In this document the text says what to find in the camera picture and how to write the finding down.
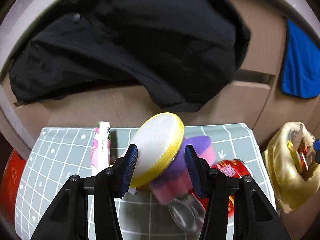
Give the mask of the yellow round sponge pad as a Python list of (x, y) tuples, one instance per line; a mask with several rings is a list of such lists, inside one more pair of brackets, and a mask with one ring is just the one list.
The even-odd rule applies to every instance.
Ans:
[(138, 149), (130, 187), (138, 188), (159, 177), (175, 159), (184, 138), (184, 124), (174, 113), (159, 113), (147, 120), (129, 144)]

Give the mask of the red snack wrapper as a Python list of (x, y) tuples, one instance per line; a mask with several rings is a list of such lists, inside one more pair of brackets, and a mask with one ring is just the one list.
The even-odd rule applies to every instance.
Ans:
[(308, 171), (309, 167), (306, 161), (306, 156), (308, 153), (308, 147), (304, 140), (300, 142), (300, 145), (295, 150), (292, 141), (287, 141), (287, 148), (291, 154), (297, 172), (299, 174), (303, 173), (304, 171)]

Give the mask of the black jacket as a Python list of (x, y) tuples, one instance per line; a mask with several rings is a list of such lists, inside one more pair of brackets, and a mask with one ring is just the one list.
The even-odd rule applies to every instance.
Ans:
[(196, 112), (231, 81), (250, 38), (228, 0), (62, 0), (9, 80), (21, 104), (142, 85), (161, 109)]

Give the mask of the green grid tablecloth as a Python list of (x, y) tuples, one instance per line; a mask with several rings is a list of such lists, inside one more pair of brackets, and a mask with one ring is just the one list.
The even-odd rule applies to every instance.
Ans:
[[(111, 131), (114, 165), (92, 175), (93, 128), (44, 128), (23, 171), (15, 227), (22, 239), (258, 239), (277, 218), (274, 192), (245, 124)], [(183, 158), (194, 194), (169, 205), (137, 191)]]

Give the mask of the crushed red soda can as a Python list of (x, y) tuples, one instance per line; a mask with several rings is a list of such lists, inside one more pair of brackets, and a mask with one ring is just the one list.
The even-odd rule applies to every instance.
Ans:
[[(223, 160), (215, 163), (211, 168), (216, 168), (224, 173), (228, 177), (241, 179), (243, 176), (252, 176), (253, 173), (250, 168), (240, 159)], [(194, 190), (190, 190), (189, 193), (195, 197), (207, 210), (208, 198), (200, 198)]]

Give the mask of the blue towel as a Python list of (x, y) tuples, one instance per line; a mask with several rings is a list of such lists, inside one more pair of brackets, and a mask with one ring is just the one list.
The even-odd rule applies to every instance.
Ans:
[(292, 20), (286, 22), (281, 91), (300, 99), (319, 96), (319, 48)]

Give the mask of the pink cartoon tissue pack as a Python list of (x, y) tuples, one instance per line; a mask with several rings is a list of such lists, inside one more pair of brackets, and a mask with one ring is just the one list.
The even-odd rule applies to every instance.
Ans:
[(111, 126), (109, 122), (101, 121), (96, 124), (91, 146), (91, 175), (96, 176), (99, 172), (110, 165), (111, 159)]

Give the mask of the purple pink sponge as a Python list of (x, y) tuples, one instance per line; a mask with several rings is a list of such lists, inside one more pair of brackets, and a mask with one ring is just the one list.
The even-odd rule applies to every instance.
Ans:
[(202, 135), (184, 139), (173, 162), (150, 182), (150, 190), (161, 205), (168, 205), (193, 188), (184, 159), (184, 150), (188, 145), (192, 145), (198, 157), (205, 159), (209, 165), (215, 161), (216, 154), (210, 137)]

